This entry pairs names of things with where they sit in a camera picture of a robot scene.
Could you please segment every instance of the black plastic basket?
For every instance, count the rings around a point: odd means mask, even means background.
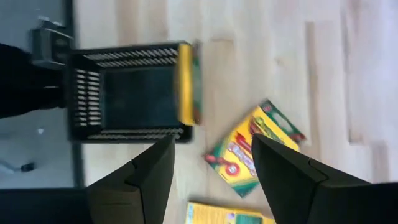
[[[156,142],[193,131],[178,121],[174,78],[185,42],[72,50],[68,59],[70,139],[82,143]]]

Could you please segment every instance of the wooden floor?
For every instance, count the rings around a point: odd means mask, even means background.
[[[201,155],[256,103],[270,98],[307,136],[302,151],[371,182],[398,180],[398,3],[394,0],[75,1],[81,48],[203,41],[205,123],[178,145],[164,223],[187,202],[259,209]],[[148,145],[84,146],[86,184]]]

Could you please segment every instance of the yellow crayon box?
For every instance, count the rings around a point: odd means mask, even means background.
[[[205,160],[241,196],[259,183],[251,154],[252,135],[260,133],[293,150],[305,136],[269,100],[258,105],[222,139]]]
[[[200,203],[188,204],[185,224],[274,224],[259,212],[216,207]]]

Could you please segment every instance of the gray floor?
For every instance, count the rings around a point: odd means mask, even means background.
[[[39,16],[63,23],[62,7],[62,0],[0,0],[0,42],[29,51],[27,31],[38,25]],[[33,111],[0,119],[1,161],[14,166],[33,161],[37,169],[8,174],[0,168],[0,189],[73,187],[65,111]]]

